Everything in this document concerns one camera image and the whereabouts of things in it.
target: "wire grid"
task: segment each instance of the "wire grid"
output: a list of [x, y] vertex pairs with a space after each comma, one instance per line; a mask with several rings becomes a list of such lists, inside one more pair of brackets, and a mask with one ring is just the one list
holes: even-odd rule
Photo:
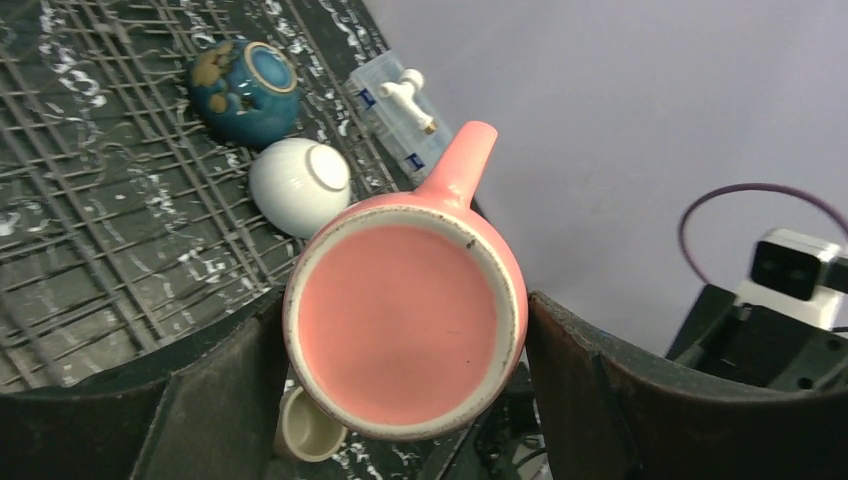
[[357, 199], [397, 190], [305, 5], [0, 5], [0, 392], [74, 384], [286, 280], [303, 242], [251, 203], [252, 154], [185, 100], [186, 59], [212, 43], [269, 32], [305, 93], [293, 135], [340, 150]]

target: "plastic container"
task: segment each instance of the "plastic container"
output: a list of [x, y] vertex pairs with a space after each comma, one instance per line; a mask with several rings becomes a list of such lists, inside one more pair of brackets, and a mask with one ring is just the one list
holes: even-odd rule
[[381, 84], [397, 82], [403, 70], [397, 55], [389, 50], [354, 70], [344, 87], [369, 131], [376, 135], [412, 183], [419, 185], [441, 158], [454, 132], [422, 92], [416, 93], [414, 100], [434, 117], [437, 129], [431, 134], [417, 128], [414, 119], [394, 101], [377, 94]]

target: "ceramic pot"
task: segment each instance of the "ceramic pot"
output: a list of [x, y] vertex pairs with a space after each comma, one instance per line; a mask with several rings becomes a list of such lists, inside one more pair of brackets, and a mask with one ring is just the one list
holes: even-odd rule
[[189, 64], [192, 108], [222, 140], [261, 150], [294, 126], [300, 108], [297, 75], [278, 49], [225, 40]]
[[298, 259], [283, 302], [291, 366], [353, 431], [413, 441], [462, 428], [520, 358], [524, 279], [470, 208], [496, 137], [466, 124], [418, 189], [353, 205]]

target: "white plastic faucet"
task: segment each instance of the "white plastic faucet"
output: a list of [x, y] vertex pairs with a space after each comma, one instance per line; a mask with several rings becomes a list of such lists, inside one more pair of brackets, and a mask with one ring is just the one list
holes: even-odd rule
[[380, 85], [378, 93], [382, 98], [392, 99], [410, 117], [418, 128], [426, 134], [436, 131], [437, 125], [432, 115], [428, 115], [415, 103], [413, 97], [424, 87], [424, 75], [418, 70], [408, 68], [400, 74], [397, 83], [386, 82]]

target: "cream ceramic cup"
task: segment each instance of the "cream ceramic cup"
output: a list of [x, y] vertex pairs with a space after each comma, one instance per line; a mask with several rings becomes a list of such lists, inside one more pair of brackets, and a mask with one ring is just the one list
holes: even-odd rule
[[280, 400], [274, 453], [302, 462], [321, 462], [339, 451], [347, 432], [312, 401], [303, 387], [296, 387]]

